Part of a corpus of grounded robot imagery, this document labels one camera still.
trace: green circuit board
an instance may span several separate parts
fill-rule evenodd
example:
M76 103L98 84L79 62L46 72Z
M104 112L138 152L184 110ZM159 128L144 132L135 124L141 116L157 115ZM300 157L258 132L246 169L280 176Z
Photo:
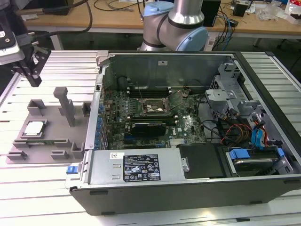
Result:
M107 90L105 119L110 150L169 148L177 143L206 141L196 116L196 97L183 98L184 90L172 90L166 98L130 98L125 92ZM136 137L134 123L164 123L166 131L158 137Z

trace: blue cable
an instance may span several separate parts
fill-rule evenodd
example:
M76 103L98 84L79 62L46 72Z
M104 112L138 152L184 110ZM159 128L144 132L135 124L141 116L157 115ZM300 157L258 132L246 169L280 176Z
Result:
M228 29L231 30L230 21L229 21L229 19L228 19L227 17L226 17L226 19L227 19L227 22L228 22ZM228 44L229 44L230 36L231 36L231 35L229 35L229 37L228 37L228 39L227 39L227 42L226 42L226 45L225 45L224 48L222 49L223 51L225 51L226 47L227 47Z
M227 22L228 22L227 34L229 34L229 33L230 33L229 30L231 30L231 25L230 25L230 21L229 21L228 17L224 17L224 16L220 16L220 15L218 15L218 17L224 18L224 19L227 20ZM227 37L227 39L226 39L226 45L224 46L224 48L222 49L222 51L224 51L224 50L226 49L226 47L228 46L228 43L229 43L229 41L230 41L230 36L231 36L231 35L229 35L229 36Z

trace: blue release tab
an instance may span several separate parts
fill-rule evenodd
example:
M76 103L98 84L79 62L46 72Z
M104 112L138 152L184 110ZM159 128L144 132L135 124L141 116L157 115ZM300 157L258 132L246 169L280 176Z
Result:
M277 151L280 157L284 157L284 151L282 150L282 148L278 148Z
M78 174L77 169L78 166L68 166L66 174Z
M257 132L256 129L253 129L253 131L252 131L252 137L251 137L251 142L252 142L253 145L256 142L256 132Z
M229 152L231 159L249 159L250 155L246 149L233 149Z

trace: warning label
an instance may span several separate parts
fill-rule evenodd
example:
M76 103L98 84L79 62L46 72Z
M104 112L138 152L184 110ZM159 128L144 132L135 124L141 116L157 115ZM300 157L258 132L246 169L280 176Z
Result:
M123 156L125 182L161 180L157 154Z

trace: metal slotted surface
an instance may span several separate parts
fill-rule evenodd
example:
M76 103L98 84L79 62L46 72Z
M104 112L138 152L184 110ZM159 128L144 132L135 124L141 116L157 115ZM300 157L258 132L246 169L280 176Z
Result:
M25 79L16 80L0 107L0 154L10 150L27 116L30 99L42 98L46 105L57 105L53 90L66 85L75 105L92 100L97 75L95 56L96 51L54 51L41 74L43 82L39 88L31 88ZM267 204L93 217L65 188L67 164L7 165L5 158L0 157L1 226L53 226L66 222L73 226L234 225L236 218L251 220L240 225L256 226L301 222L301 190Z
M266 53L243 53L257 76L279 105L288 120L301 135L301 89L295 78L278 62ZM245 84L254 100L257 99L250 85Z

